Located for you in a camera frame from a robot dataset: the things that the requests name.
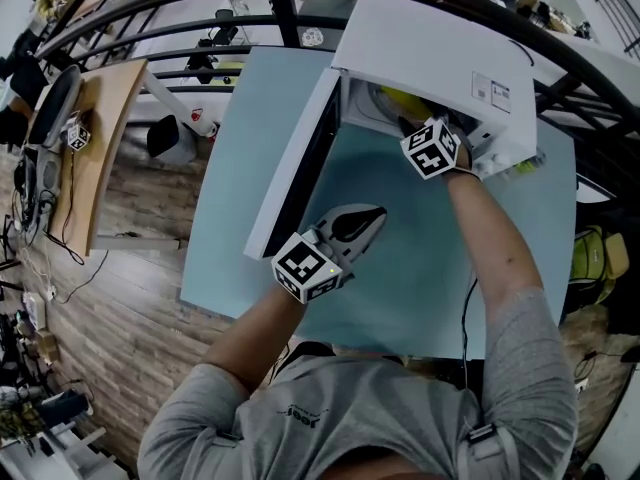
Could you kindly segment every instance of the gray t-shirt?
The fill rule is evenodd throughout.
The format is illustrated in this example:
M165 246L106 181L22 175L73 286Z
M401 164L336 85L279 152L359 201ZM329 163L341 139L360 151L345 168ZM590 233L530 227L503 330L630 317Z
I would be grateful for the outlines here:
M483 423L514 438L523 479L561 476L575 439L576 395L544 293L520 293L487 331L480 404L469 390L387 359L303 356L247 399L215 366L196 366L140 448L142 480L318 478L347 452L380 447L457 478L457 451ZM471 478L506 468L470 464Z

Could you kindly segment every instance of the wooden floor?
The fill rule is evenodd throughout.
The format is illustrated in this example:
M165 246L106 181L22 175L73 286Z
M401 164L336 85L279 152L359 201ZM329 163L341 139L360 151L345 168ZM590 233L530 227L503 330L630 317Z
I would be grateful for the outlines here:
M175 168L148 159L144 141L125 137L109 181L101 231L187 240L211 150L210 144L200 146L197 161ZM0 183L0 204L7 213L15 161L0 153L0 173L6 180ZM154 414L229 322L178 302L185 249L112 251L95 280L67 304L60 304L89 279L104 252L92 253L82 267L56 245L45 244L38 242L23 258L30 258L35 269L46 274L48 255L52 284L58 290L57 302L48 309L48 325L61 350L61 361L54 365L56 378L59 383L86 382L94 397L95 415L81 429L106 427L101 446L133 468L140 438ZM6 278L23 278L40 293L46 288L44 276L28 267L11 271ZM4 303L4 311L17 307L15 296ZM562 330L574 364L592 348L624 351L637 342L636 338L607 337L604 321L606 312L598 308L567 320ZM583 451L608 418L628 374L629 367L620 366L614 358L598 358L593 389L581 398L579 446Z

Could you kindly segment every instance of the label sticker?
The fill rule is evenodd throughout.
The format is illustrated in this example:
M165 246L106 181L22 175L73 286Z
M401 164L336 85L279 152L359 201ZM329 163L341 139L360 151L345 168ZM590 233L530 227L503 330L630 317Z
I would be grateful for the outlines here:
M491 104L511 114L511 92L498 82L491 81Z
M471 83L471 95L480 101L491 104L491 80L474 71Z

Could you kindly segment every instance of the desk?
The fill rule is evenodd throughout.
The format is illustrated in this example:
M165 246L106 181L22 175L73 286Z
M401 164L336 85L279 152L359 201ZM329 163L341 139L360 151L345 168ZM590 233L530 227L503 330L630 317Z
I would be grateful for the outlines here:
M505 4L502 0L489 0L490 2L493 2L496 5L499 5L500 7L506 9L507 8L507 4Z
M200 192L182 283L186 302L238 317L274 282L269 260L254 261L242 251L298 116L331 59L326 52L252 50ZM538 130L547 164L515 182L497 178L487 185L531 246L559 321L575 225L573 142L545 123ZM343 125L305 221L347 202L382 204L387 223L355 265L356 280L314 301L297 334L382 352L459 358L471 268L443 184L421 180L397 139ZM469 357L484 357L479 291L467 330Z
M67 245L88 256L91 249L177 249L179 241L98 236L98 222L113 161L131 107L142 87L162 101L176 118L206 136L209 125L191 121L191 113L153 75L146 60L107 66L82 75L84 84L77 109L93 108L91 141L74 155L73 208L65 232ZM40 104L48 89L45 89ZM71 150L62 160L60 195L51 219L51 233L62 240L62 229L69 213L71 190Z
M575 34L575 30L565 20L555 13L551 13L551 20L549 22L549 28L555 32L562 32L563 34Z

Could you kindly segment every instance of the metal railing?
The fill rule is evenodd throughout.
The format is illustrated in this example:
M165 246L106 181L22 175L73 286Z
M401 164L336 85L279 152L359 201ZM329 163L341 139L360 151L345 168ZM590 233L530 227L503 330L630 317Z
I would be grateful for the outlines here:
M344 30L348 22L346 18L301 15L296 12L295 0L270 0L271 12L268 14L207 18L147 30L158 10L175 2L186 1L188 0L119 0L109 3L71 26L60 27L40 48L37 57L46 59L58 69L74 63L83 66L83 69L90 70L121 62L122 59L118 60L113 55L116 49L126 49L125 57L128 58L133 48L141 41L191 31L205 31L214 27L277 26L284 47L306 48L300 42L300 27L339 31ZM619 198L625 198L630 202L637 199L640 180L637 179L635 172L640 162L640 142L626 138L626 135L631 132L640 133L640 112L608 78L552 34L488 0L413 1L441 9L497 31L517 44L545 57L566 72L566 76L551 86L535 81L538 115L547 119L550 112L560 111L564 114L572 114L583 121L593 131L592 134L585 134L584 130L578 128L563 126L557 120L553 122L574 138L578 172ZM133 34L125 35L126 27L133 21L132 17L144 12L150 14L142 27ZM109 42L103 41L104 44L96 44L89 51L72 57L73 52L70 47L80 37L89 33L100 33L113 23L125 23L125 31L121 30ZM160 72L152 69L156 77L161 80L176 80L198 75L230 77L238 76L240 70L211 67L190 69L187 67L188 60L194 56L242 56L250 53L252 48L251 44L211 44L210 42L205 46L188 46L186 44L177 50L144 53L136 55L136 58L145 58L151 63L167 59L185 59L184 69ZM583 89L585 86L591 89L595 96L586 93ZM233 85L216 86L197 83L168 88L176 93L233 91Z
M624 52L640 60L640 17L627 0L595 0L624 44Z

